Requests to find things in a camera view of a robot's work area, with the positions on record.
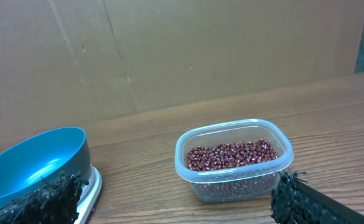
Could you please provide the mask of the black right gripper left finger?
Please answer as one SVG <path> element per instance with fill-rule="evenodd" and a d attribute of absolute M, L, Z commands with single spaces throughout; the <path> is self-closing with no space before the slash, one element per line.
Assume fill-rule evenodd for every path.
<path fill-rule="evenodd" d="M 77 203 L 89 181 L 81 173 L 59 173 L 39 189 L 12 200 L 0 209 L 0 224 L 73 224 L 78 219 Z"/>

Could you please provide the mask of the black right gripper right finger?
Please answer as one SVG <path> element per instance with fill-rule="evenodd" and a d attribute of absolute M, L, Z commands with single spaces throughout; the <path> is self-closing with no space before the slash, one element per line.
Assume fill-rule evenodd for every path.
<path fill-rule="evenodd" d="M 309 187 L 305 172 L 279 172 L 271 191 L 271 218 L 280 224 L 364 224 L 364 215 Z"/>

